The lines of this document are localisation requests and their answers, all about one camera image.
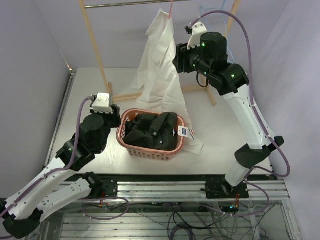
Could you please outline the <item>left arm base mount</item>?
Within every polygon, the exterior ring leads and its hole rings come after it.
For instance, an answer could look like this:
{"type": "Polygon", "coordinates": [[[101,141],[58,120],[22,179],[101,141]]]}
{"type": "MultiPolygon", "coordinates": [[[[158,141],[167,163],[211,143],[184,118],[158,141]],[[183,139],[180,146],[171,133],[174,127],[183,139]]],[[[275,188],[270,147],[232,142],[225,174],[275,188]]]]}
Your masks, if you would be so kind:
{"type": "Polygon", "coordinates": [[[118,194],[118,184],[115,180],[106,178],[102,180],[102,186],[99,189],[97,199],[116,197],[118,194]]]}

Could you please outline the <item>white shirt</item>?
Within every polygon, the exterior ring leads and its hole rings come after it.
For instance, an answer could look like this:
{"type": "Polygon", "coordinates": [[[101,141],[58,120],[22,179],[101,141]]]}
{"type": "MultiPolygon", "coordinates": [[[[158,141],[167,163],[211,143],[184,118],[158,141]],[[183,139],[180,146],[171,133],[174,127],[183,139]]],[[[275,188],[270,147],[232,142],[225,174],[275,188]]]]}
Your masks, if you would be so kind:
{"type": "Polygon", "coordinates": [[[184,120],[185,127],[192,130],[192,120],[188,114],[180,76],[173,64],[176,44],[170,14],[159,9],[146,35],[148,40],[131,85],[133,89],[143,88],[135,106],[152,112],[176,113],[184,120]]]}

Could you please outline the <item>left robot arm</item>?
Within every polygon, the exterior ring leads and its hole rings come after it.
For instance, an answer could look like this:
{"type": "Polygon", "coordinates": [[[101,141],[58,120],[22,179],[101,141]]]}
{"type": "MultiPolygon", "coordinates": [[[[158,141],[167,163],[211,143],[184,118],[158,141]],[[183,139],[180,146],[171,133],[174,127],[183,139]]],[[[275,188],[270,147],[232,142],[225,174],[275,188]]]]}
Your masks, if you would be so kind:
{"type": "Polygon", "coordinates": [[[121,125],[120,108],[113,104],[111,110],[111,113],[91,111],[76,127],[78,138],[67,141],[47,167],[22,190],[0,201],[3,226],[11,237],[22,239],[67,205],[103,195],[103,182],[94,172],[85,173],[60,190],[56,188],[105,150],[111,129],[121,125]]]}

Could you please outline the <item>pink wire hanger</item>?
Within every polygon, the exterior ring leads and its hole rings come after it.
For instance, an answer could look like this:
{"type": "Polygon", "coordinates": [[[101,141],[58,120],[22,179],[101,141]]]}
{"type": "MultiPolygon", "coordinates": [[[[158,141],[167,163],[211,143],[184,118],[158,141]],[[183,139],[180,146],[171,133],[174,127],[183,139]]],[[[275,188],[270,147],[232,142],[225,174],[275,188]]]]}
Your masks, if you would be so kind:
{"type": "Polygon", "coordinates": [[[169,16],[168,16],[169,19],[172,18],[173,4],[174,4],[174,0],[171,0],[171,1],[170,1],[169,16]]]}

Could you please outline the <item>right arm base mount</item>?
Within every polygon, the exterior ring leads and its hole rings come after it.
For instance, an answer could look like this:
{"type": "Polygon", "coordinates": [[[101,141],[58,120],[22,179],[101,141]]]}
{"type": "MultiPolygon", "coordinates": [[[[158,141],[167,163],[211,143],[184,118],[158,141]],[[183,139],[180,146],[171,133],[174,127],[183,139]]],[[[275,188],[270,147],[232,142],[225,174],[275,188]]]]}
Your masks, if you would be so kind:
{"type": "Polygon", "coordinates": [[[247,184],[241,182],[239,185],[232,187],[227,183],[224,176],[215,176],[205,182],[201,192],[206,194],[207,199],[248,199],[249,193],[247,184]]]}

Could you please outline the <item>dark striped shirt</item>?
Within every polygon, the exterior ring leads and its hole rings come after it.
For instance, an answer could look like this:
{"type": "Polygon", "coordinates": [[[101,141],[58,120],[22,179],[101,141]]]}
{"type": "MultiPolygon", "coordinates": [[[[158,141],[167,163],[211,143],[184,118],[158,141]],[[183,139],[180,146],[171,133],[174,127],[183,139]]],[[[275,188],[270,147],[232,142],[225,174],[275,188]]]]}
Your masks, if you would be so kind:
{"type": "Polygon", "coordinates": [[[151,113],[138,114],[125,123],[125,144],[146,149],[173,151],[178,144],[175,127],[178,115],[164,112],[160,115],[151,113]]]}

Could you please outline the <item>pink plastic laundry basket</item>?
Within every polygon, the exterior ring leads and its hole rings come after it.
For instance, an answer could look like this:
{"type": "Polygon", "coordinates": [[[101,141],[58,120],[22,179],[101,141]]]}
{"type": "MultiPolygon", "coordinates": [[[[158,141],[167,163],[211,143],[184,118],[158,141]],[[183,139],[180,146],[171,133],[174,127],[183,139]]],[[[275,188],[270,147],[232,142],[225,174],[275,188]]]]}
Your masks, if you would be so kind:
{"type": "Polygon", "coordinates": [[[168,161],[168,160],[171,160],[177,153],[179,153],[183,149],[185,145],[185,139],[182,136],[180,136],[179,127],[183,127],[185,125],[185,122],[180,116],[177,116],[178,118],[177,126],[175,127],[175,131],[174,131],[177,134],[177,139],[178,139],[175,150],[172,150],[172,151],[155,150],[155,149],[132,146],[124,143],[123,138],[125,137],[126,122],[132,121],[139,114],[160,115],[161,113],[138,109],[138,108],[132,108],[123,113],[121,117],[121,125],[118,128],[116,133],[116,139],[117,139],[117,142],[122,147],[124,147],[131,156],[168,161]]]}

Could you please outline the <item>aluminium rail frame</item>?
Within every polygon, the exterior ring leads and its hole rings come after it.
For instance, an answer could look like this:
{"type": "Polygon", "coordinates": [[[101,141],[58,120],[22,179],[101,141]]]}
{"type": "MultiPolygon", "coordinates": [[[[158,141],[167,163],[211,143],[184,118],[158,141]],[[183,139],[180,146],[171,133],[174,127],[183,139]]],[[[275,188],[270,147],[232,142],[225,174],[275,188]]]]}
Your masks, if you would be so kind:
{"type": "MultiPolygon", "coordinates": [[[[129,202],[209,202],[232,201],[227,199],[207,199],[201,188],[205,181],[167,181],[167,182],[117,182],[117,197],[125,198],[129,202]]],[[[271,201],[290,199],[287,187],[282,180],[252,181],[247,184],[249,198],[240,198],[242,201],[271,201]]]]}

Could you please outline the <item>blue wire hanger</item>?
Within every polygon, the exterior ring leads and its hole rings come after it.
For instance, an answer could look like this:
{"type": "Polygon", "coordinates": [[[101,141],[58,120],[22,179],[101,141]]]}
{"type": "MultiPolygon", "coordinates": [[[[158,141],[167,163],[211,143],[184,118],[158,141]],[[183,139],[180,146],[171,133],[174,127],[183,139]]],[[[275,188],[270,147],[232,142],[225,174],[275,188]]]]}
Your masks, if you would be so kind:
{"type": "MultiPolygon", "coordinates": [[[[225,11],[228,0],[209,0],[208,2],[199,6],[199,14],[210,12],[212,10],[225,11]]],[[[227,30],[227,21],[229,16],[223,13],[210,14],[204,17],[201,21],[206,26],[209,32],[219,32],[223,34],[227,30]]]]}

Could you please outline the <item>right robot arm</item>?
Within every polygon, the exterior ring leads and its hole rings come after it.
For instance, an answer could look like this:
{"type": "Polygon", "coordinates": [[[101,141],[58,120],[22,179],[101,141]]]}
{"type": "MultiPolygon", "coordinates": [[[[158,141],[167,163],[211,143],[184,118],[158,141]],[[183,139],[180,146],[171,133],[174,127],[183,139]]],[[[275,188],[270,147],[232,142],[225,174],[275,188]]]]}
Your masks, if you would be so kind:
{"type": "Polygon", "coordinates": [[[177,44],[173,64],[178,73],[204,76],[206,85],[227,101],[244,130],[247,143],[235,152],[236,162],[220,186],[221,194],[231,198],[250,170],[283,145],[284,138],[275,136],[263,118],[256,116],[260,110],[250,97],[249,78],[239,64],[228,62],[227,39],[220,33],[201,34],[193,47],[189,43],[177,44]]]}

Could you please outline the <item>wooden clothes rack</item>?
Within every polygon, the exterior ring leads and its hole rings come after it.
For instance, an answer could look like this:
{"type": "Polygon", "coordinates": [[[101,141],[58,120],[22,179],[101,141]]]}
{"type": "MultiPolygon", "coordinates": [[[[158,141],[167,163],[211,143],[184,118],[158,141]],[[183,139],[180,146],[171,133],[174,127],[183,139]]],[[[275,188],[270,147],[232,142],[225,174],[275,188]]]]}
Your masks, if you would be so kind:
{"type": "MultiPolygon", "coordinates": [[[[78,0],[82,15],[83,15],[83,19],[90,37],[90,41],[94,50],[94,55],[95,58],[97,60],[98,63],[98,67],[100,70],[100,74],[102,76],[102,80],[103,80],[103,84],[105,89],[107,90],[108,93],[113,93],[113,87],[112,84],[110,82],[108,82],[105,71],[104,71],[104,66],[103,66],[103,62],[101,59],[101,55],[99,52],[99,48],[97,45],[97,41],[93,32],[93,28],[92,25],[90,23],[87,11],[88,9],[98,9],[98,8],[112,8],[112,7],[123,7],[123,6],[138,6],[138,5],[148,5],[148,4],[159,4],[159,3],[171,3],[171,0],[143,0],[143,1],[136,1],[136,2],[121,2],[121,3],[108,3],[108,4],[100,4],[100,5],[86,5],[85,4],[86,0],[78,0]]],[[[187,1],[191,1],[191,0],[174,0],[174,2],[187,2],[187,1]]],[[[240,5],[241,5],[241,0],[234,0],[233,1],[233,5],[232,5],[232,9],[231,9],[231,13],[233,15],[236,15],[240,5]]],[[[233,26],[233,18],[230,17],[227,21],[227,30],[224,32],[224,36],[227,37],[228,33],[231,31],[232,26],[233,26]]],[[[210,102],[213,106],[216,105],[216,100],[215,97],[213,95],[213,93],[211,92],[211,90],[209,90],[209,87],[201,87],[199,85],[187,85],[182,87],[182,92],[183,93],[187,93],[187,92],[195,92],[195,91],[202,91],[204,90],[205,92],[207,92],[208,97],[210,99],[210,102]]],[[[123,95],[114,95],[113,96],[113,101],[114,102],[121,102],[121,101],[127,101],[127,100],[135,100],[138,97],[140,97],[142,94],[142,92],[138,92],[138,93],[131,93],[131,94],[123,94],[123,95]]]]}

